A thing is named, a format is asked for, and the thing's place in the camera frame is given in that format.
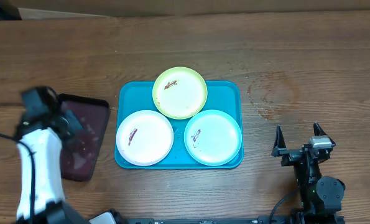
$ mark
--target wooden table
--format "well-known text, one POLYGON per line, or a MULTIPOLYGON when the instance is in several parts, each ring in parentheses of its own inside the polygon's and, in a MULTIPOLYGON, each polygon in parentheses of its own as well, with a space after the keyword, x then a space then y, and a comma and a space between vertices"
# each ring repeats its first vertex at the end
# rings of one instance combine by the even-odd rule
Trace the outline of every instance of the wooden table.
MULTIPOLYGON (((293 169, 271 157, 275 127, 296 148, 319 121, 338 144, 320 169, 347 186, 340 215, 370 223, 370 11, 0 22, 0 132, 14 132, 19 93, 37 85, 111 105, 93 178, 63 182, 84 217, 109 208, 129 218, 268 215, 295 187, 293 169), (175 66, 239 87, 245 156, 236 169, 114 161, 120 88, 175 66)), ((20 192, 19 154, 0 139, 0 222, 15 220, 20 192)), ((278 213, 299 206, 295 198, 278 213)))

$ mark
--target light green plate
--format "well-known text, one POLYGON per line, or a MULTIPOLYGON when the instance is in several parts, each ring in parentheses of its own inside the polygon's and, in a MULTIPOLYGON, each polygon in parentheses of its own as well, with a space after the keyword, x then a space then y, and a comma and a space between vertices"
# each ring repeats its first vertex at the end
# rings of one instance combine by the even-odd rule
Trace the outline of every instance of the light green plate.
POLYGON ((161 73, 153 86, 153 102, 169 118, 190 118, 203 109, 206 101, 207 85, 190 68, 170 68, 161 73))

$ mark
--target water stain on table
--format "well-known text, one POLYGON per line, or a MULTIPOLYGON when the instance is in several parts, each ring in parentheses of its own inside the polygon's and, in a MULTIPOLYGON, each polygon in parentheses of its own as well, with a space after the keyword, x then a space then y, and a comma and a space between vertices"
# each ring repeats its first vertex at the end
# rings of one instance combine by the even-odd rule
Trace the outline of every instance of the water stain on table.
POLYGON ((278 119, 296 109, 300 88, 284 72, 264 72, 248 86, 247 94, 258 115, 266 120, 278 119))

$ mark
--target blue tray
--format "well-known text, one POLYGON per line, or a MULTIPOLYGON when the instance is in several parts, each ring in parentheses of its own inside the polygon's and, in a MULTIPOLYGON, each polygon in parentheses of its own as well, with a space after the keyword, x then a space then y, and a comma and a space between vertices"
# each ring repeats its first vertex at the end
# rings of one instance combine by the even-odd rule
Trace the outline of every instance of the blue tray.
MULTIPOLYGON (((154 82, 129 82, 120 91, 118 101, 117 129, 121 122, 130 114, 140 110, 158 111, 153 103, 152 89, 154 82)), ((239 124, 241 132, 241 104, 239 88, 229 81, 206 81, 208 89, 207 102, 204 110, 220 110, 232 116, 239 124)), ((174 131, 171 151, 162 161, 151 166, 135 166, 127 162, 118 152, 115 145, 114 158, 118 165, 126 169, 231 169, 240 165, 244 157, 244 147, 241 145, 237 156, 222 166, 206 166, 194 160, 186 150, 183 133, 190 118, 177 120, 167 118, 174 131)))

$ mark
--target round plate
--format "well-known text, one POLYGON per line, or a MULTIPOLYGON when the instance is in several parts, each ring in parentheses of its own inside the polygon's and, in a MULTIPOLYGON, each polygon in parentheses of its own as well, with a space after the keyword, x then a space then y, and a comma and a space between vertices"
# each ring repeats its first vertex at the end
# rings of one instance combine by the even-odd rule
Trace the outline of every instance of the round plate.
POLYGON ((120 124, 116 144, 119 153, 131 164, 150 166, 160 162, 171 150, 172 126, 156 111, 138 111, 120 124))
POLYGON ((190 68, 170 68, 161 73, 153 86, 154 104, 169 118, 190 118, 203 108, 206 100, 207 85, 190 68))
POLYGON ((206 110, 191 118, 184 139, 187 151, 196 161, 220 166, 237 155, 243 137, 238 123, 230 115, 206 110))

